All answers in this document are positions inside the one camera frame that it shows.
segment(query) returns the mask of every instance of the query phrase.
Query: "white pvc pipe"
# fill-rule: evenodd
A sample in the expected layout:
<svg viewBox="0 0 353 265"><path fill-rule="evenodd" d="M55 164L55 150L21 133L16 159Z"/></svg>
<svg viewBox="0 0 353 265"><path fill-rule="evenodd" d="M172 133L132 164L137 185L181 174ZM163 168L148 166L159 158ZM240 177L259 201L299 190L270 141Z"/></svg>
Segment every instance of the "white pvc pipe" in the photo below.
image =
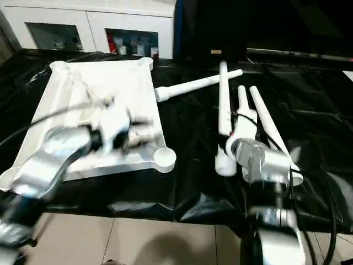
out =
<svg viewBox="0 0 353 265"><path fill-rule="evenodd" d="M227 73L227 63L222 61L220 63L220 91L218 96L218 132L221 135L230 136L232 132L232 119Z"/></svg>
<svg viewBox="0 0 353 265"><path fill-rule="evenodd" d="M244 86L238 87L239 110L243 112L249 111L247 92Z"/></svg>
<svg viewBox="0 0 353 265"><path fill-rule="evenodd" d="M257 89L256 86L250 87L250 93L253 97L256 109L258 111L261 123L264 127L264 130L266 133L272 137L272 139L278 144L278 146L281 148L281 150L288 156L288 158L291 161L291 167L295 170L299 171L299 167L293 162L291 155L288 152L288 149L283 142L283 139L280 135L280 133L277 130L277 127L274 123L274 121L271 118L271 115L269 111L267 110L267 107ZM277 149L274 144L270 141L270 146L272 149ZM299 185L303 182L303 176L300 173L293 172L293 185Z"/></svg>
<svg viewBox="0 0 353 265"><path fill-rule="evenodd" d="M220 91L218 95L218 133L230 136L232 132L231 101L229 99L228 67L225 61L220 63ZM224 177L231 177L237 172L236 162L218 146L215 158L215 170Z"/></svg>
<svg viewBox="0 0 353 265"><path fill-rule="evenodd" d="M241 76L242 74L243 74L243 71L241 69L238 69L227 73L226 76L228 79L231 79L231 78ZM182 84L176 84L170 87L157 87L154 89L154 93L156 95L157 102L163 102L168 100L171 97L185 94L187 92L191 92L196 89L207 87L219 82L220 82L220 75L215 75L215 76L210 76L210 77L206 77L206 78L202 78L199 80L194 80L194 81L190 81Z"/></svg>

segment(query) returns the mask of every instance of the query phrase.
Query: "black plastic sheet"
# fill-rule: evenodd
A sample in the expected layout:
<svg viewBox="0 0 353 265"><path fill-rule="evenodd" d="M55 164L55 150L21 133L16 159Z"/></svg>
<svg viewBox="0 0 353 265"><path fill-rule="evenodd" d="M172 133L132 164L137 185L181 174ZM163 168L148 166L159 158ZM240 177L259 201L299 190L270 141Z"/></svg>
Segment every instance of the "black plastic sheet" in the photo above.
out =
<svg viewBox="0 0 353 265"><path fill-rule="evenodd" d="M0 139L29 123L56 60L124 60L102 53L23 50L0 67ZM328 198L334 196L338 230L352 232L353 82L341 71L240 63L244 75L230 80L233 109L237 87L256 85L288 149L297 154L304 182L295 187L305 229L329 231ZM217 66L160 60L154 87L171 86L218 74ZM248 186L240 176L215 173L218 85L158 103L167 146L177 155L175 169L153 169L64 182L48 211L109 217L226 224L241 235ZM9 168L24 138L2 149L0 170Z"/></svg>

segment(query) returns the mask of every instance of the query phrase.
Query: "cabinet door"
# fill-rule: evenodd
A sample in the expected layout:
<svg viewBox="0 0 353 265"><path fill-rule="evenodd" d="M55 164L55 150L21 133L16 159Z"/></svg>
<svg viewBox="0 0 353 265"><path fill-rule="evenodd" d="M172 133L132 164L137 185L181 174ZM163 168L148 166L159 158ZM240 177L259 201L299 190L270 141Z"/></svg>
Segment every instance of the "cabinet door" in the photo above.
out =
<svg viewBox="0 0 353 265"><path fill-rule="evenodd" d="M22 48L95 51L85 11L5 7Z"/></svg>
<svg viewBox="0 0 353 265"><path fill-rule="evenodd" d="M87 15L98 51L112 52L113 46L118 54L153 57L152 51L158 50L160 58L173 58L172 17L102 12Z"/></svg>

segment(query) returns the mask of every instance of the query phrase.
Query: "floor tile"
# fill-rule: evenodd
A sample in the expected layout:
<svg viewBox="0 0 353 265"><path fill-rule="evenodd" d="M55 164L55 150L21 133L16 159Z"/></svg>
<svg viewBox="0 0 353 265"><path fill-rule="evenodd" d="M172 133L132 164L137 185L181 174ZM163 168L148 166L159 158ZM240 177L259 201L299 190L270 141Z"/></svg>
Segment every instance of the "floor tile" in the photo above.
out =
<svg viewBox="0 0 353 265"><path fill-rule="evenodd" d="M322 257L322 253L321 253L320 247L319 247L319 242L318 242L318 240L317 240L317 238L315 236L315 233L308 232L308 236L309 236L309 239L311 241L311 244L313 245L313 249L314 249L314 253L315 253L317 264L322 264L323 263L323 257ZM311 265L312 262L311 262L311 256L310 256L309 248L308 248L308 243L305 240L303 232L301 232L301 238L302 238L303 247L304 247L304 251L305 251L305 264L306 265Z"/></svg>
<svg viewBox="0 0 353 265"><path fill-rule="evenodd" d="M44 214L38 229L49 214ZM55 214L36 247L27 247L27 265L99 265L114 219Z"/></svg>
<svg viewBox="0 0 353 265"><path fill-rule="evenodd" d="M125 265L216 265L211 225L115 219L104 261Z"/></svg>
<svg viewBox="0 0 353 265"><path fill-rule="evenodd" d="M216 225L218 265L240 264L240 238L228 226Z"/></svg>
<svg viewBox="0 0 353 265"><path fill-rule="evenodd" d="M315 233L318 239L320 250L325 257L330 244L329 233ZM341 261L353 258L353 244L346 240L344 235L338 234L336 239L336 250L332 259L332 265L339 265Z"/></svg>
<svg viewBox="0 0 353 265"><path fill-rule="evenodd" d="M314 248L318 264L322 264L323 258L318 241L314 233L308 233ZM311 258L304 235L302 234L303 247L306 255L306 265L310 265ZM218 265L240 264L240 238L226 226L216 226L216 246Z"/></svg>

